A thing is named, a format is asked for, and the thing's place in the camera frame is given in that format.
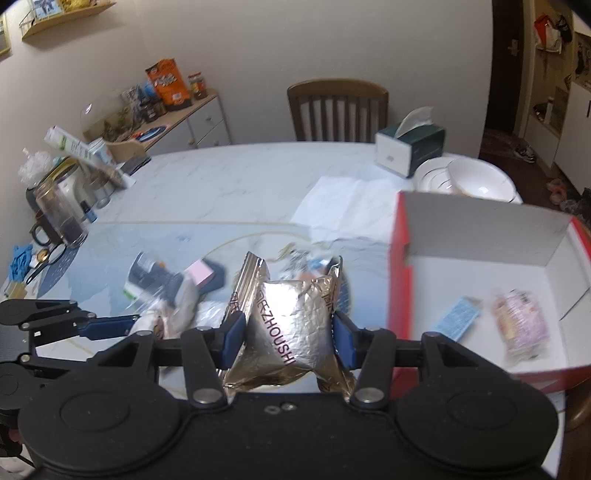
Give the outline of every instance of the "wall shelf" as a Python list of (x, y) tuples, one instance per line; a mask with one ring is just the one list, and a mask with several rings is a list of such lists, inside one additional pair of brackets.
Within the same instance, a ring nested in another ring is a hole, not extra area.
[(31, 18), (31, 11), (20, 23), (22, 39), (26, 40), (39, 32), (56, 27), (57, 25), (79, 20), (84, 17), (91, 17), (92, 15), (98, 15), (115, 4), (116, 2), (109, 2), (107, 4), (95, 5), (93, 7), (80, 8), (79, 10), (53, 15), (52, 17), (44, 18), (42, 20)]

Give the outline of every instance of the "door handle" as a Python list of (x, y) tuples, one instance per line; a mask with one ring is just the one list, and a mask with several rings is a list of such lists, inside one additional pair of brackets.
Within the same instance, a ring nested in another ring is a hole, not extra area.
[(511, 45), (507, 47), (507, 50), (511, 52), (511, 55), (514, 57), (517, 56), (519, 53), (519, 40), (513, 39), (511, 40)]

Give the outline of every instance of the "cabinet drawer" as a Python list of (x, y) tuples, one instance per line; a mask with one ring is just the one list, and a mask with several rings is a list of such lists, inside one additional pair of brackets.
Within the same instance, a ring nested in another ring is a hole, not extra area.
[(148, 155), (164, 155), (166, 153), (192, 150), (195, 148), (195, 140), (187, 121), (180, 122), (170, 132), (158, 140), (147, 151)]
[(220, 122), (197, 144), (197, 148), (221, 147), (229, 144), (230, 137), (226, 129), (226, 122)]
[(217, 97), (203, 105), (188, 120), (195, 135), (195, 141), (199, 142), (223, 120), (222, 108)]

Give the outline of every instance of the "small blue bottle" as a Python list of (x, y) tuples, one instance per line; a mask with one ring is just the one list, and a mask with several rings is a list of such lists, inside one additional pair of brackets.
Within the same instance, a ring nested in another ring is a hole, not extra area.
[(94, 213), (94, 210), (90, 208), (90, 205), (88, 205), (86, 200), (82, 200), (80, 202), (80, 206), (82, 207), (82, 211), (86, 215), (88, 221), (93, 223), (96, 220), (96, 214)]

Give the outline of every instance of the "pink sticky note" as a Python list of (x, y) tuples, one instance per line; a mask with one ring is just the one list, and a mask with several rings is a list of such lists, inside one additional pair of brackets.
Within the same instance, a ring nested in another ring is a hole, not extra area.
[(185, 273), (193, 279), (195, 285), (198, 287), (205, 285), (214, 275), (213, 270), (201, 259), (189, 265)]

